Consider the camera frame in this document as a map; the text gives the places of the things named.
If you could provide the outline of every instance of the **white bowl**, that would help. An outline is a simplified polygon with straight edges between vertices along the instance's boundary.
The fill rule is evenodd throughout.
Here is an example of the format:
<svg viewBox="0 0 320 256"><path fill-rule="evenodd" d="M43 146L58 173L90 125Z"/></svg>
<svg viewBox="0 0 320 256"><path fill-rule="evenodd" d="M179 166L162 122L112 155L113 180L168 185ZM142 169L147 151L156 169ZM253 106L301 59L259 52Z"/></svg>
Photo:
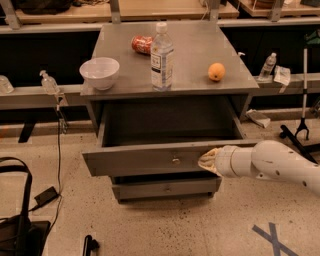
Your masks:
<svg viewBox="0 0 320 256"><path fill-rule="evenodd" d="M80 74L87 83L98 89L106 90L112 87L119 76L118 61L99 57L86 61L80 67Z"/></svg>

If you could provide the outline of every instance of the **white bottle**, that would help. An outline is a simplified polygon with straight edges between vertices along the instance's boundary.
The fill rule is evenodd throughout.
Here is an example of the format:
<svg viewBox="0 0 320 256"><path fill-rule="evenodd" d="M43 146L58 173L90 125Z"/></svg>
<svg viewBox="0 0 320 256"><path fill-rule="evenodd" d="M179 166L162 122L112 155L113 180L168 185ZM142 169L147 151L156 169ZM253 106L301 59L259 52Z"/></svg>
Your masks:
<svg viewBox="0 0 320 256"><path fill-rule="evenodd" d="M156 91L170 90L172 84L173 44L167 30L167 23L157 23L151 44L151 80Z"/></svg>
<svg viewBox="0 0 320 256"><path fill-rule="evenodd" d="M6 76L0 76L0 92L10 93L14 88Z"/></svg>
<svg viewBox="0 0 320 256"><path fill-rule="evenodd" d="M259 81L264 81L267 80L269 75L271 74L271 71L273 70L275 64L277 62L277 54L276 53L271 53L271 55L266 59L260 75L258 77Z"/></svg>
<svg viewBox="0 0 320 256"><path fill-rule="evenodd" d="M49 95L54 95L60 92L60 88L57 85L56 80L47 74L47 71L41 70L40 76L42 76L41 84Z"/></svg>

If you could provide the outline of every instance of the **cable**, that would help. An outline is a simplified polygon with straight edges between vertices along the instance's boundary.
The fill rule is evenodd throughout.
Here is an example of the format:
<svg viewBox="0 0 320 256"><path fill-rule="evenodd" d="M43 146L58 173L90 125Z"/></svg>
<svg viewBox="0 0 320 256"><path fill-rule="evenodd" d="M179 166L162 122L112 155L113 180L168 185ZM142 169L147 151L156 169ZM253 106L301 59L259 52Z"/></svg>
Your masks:
<svg viewBox="0 0 320 256"><path fill-rule="evenodd" d="M208 2L207 1L204 1L205 5L206 5L206 11L205 13L203 14L201 20L204 20L204 18L206 17L206 15L209 13L209 5L208 5Z"/></svg>
<svg viewBox="0 0 320 256"><path fill-rule="evenodd" d="M61 192L62 192L62 189L61 189L61 180L60 180L60 174L61 174L61 145L60 145L60 119L58 119L58 194L59 194L59 197L60 200L58 202L58 206L57 206L57 211L56 211L56 217L53 221L53 223L51 224L50 228L49 228L49 231L48 231L48 234L51 232L54 224L56 224L56 221L58 219L58 216L59 216L59 210L60 210L60 204L61 204L61 201L63 199L62 195L61 195Z"/></svg>

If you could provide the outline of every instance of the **orange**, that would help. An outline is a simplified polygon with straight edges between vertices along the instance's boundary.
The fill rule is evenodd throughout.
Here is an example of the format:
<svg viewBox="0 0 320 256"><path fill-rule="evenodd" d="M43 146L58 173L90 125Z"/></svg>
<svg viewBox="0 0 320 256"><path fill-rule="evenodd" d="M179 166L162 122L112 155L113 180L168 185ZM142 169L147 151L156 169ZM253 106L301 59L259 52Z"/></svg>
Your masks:
<svg viewBox="0 0 320 256"><path fill-rule="evenodd" d="M210 65L208 69L209 78L213 81L220 81L226 73L226 69L223 64L216 62Z"/></svg>

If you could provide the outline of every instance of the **drawer handle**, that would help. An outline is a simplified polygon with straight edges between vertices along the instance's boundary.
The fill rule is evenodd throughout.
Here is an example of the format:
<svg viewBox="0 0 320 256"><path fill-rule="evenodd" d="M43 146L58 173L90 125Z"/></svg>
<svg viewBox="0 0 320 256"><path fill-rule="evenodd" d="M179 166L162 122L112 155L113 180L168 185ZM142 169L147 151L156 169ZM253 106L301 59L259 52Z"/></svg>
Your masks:
<svg viewBox="0 0 320 256"><path fill-rule="evenodd" d="M173 164L175 164L175 165L178 165L178 164L180 164L180 163L181 163L181 161L180 161L180 159L179 159L179 158L174 157L174 158L172 159L172 163L173 163Z"/></svg>

